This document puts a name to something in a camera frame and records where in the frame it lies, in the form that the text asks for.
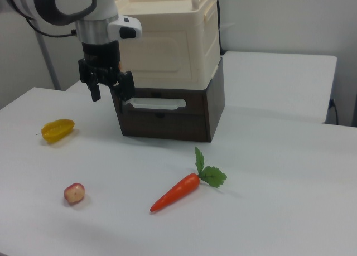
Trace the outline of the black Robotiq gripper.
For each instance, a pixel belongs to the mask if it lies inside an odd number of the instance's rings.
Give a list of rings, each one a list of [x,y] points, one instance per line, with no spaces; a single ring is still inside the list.
[[[112,94],[121,101],[127,102],[135,96],[135,86],[131,71],[119,70],[119,42],[107,44],[82,43],[84,58],[78,61],[80,81],[87,85],[92,101],[100,99],[98,83],[113,85]]]

